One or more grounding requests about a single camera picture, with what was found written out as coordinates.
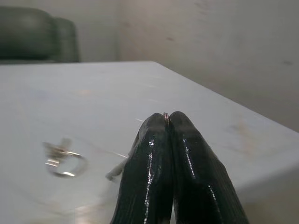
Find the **metal ring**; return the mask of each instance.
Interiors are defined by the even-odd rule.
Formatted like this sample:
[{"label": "metal ring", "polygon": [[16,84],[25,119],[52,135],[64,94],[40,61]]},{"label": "metal ring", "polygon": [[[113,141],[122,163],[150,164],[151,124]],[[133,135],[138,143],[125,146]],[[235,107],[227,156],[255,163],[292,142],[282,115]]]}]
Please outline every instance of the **metal ring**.
[{"label": "metal ring", "polygon": [[[85,171],[87,166],[87,160],[78,153],[67,151],[66,149],[70,146],[70,139],[62,139],[60,145],[53,145],[48,142],[44,142],[43,145],[46,148],[46,167],[47,170],[55,176],[59,177],[75,177]],[[65,161],[67,157],[76,157],[78,159],[78,165],[70,171],[58,172],[60,164]]]},{"label": "metal ring", "polygon": [[164,113],[163,115],[164,115],[164,119],[165,119],[166,124],[169,125],[169,115],[168,115],[168,113]]},{"label": "metal ring", "polygon": [[59,165],[61,164],[62,160],[57,160],[55,158],[48,158],[47,162],[45,163],[47,166],[47,170],[52,173],[55,176],[59,177],[75,177],[79,174],[83,173],[86,169],[87,161],[86,159],[81,156],[78,153],[73,152],[61,152],[61,156],[63,159],[67,158],[68,156],[76,157],[79,160],[78,165],[71,171],[65,171],[65,172],[58,172],[57,169],[59,168]]}]

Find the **white wall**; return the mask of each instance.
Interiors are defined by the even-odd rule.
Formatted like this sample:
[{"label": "white wall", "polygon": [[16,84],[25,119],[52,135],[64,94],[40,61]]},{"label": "white wall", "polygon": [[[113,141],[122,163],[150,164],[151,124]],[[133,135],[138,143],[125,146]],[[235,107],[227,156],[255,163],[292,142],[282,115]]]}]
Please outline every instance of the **white wall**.
[{"label": "white wall", "polygon": [[42,9],[73,21],[84,62],[116,60],[118,0],[0,0],[0,6]]},{"label": "white wall", "polygon": [[298,0],[122,0],[120,57],[154,60],[299,131]]}]

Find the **metal clip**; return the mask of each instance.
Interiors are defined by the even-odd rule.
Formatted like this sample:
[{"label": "metal clip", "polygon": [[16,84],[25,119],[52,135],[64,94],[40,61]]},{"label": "metal clip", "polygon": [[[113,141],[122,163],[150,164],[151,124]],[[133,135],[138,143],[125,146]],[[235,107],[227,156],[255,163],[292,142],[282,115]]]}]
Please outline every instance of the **metal clip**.
[{"label": "metal clip", "polygon": [[[54,145],[48,142],[44,142],[43,146],[46,148],[47,161],[45,164],[47,170],[53,175],[59,177],[75,177],[85,170],[87,166],[86,159],[78,153],[67,151],[67,149],[71,146],[70,139],[62,139],[60,145]],[[78,158],[78,165],[71,171],[58,172],[58,167],[65,161],[68,156]]]}]

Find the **dark green chair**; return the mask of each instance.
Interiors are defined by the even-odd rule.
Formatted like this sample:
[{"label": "dark green chair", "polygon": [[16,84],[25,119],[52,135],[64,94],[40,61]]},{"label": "dark green chair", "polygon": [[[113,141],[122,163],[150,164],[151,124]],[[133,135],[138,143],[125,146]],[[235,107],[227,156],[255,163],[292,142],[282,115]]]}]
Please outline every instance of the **dark green chair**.
[{"label": "dark green chair", "polygon": [[33,8],[0,7],[0,64],[79,62],[73,22]]}]

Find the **white table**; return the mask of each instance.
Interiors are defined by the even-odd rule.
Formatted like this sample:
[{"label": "white table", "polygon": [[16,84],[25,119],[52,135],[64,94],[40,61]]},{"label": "white table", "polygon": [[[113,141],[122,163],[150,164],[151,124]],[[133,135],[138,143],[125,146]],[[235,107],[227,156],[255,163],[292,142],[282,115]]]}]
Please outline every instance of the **white table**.
[{"label": "white table", "polygon": [[[243,202],[298,168],[299,133],[154,62],[0,66],[1,223],[109,223],[105,174],[155,112],[183,111],[224,163]],[[88,169],[50,175],[42,142],[72,140]]]}]

